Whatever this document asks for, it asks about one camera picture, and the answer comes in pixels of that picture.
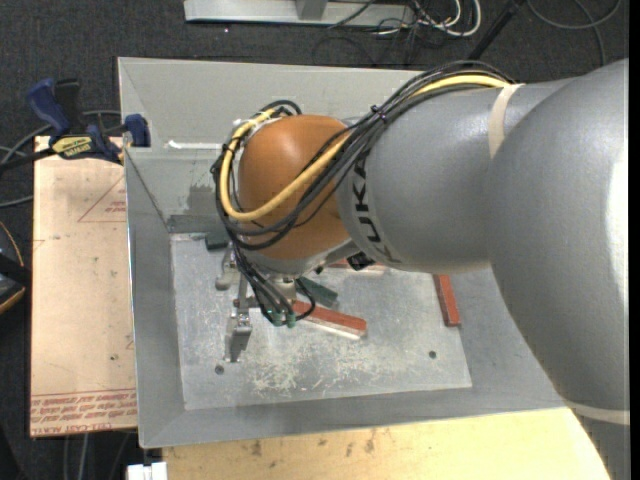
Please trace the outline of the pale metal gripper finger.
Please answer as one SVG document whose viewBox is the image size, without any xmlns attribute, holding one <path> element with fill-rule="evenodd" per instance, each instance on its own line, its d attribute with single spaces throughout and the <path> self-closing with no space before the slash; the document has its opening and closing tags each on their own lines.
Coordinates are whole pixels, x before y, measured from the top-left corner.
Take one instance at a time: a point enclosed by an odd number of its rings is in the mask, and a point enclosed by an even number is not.
<svg viewBox="0 0 640 480">
<path fill-rule="evenodd" d="M 230 316 L 227 321 L 224 352 L 224 360 L 229 363 L 236 362 L 238 358 L 236 329 L 237 318 Z"/>
<path fill-rule="evenodd" d="M 237 325 L 236 325 L 236 341 L 237 341 L 237 352 L 236 355 L 240 356 L 242 352 L 244 352 L 249 343 L 249 339 L 252 333 L 252 324 L 249 313 L 242 313 L 238 315 Z"/>
</svg>

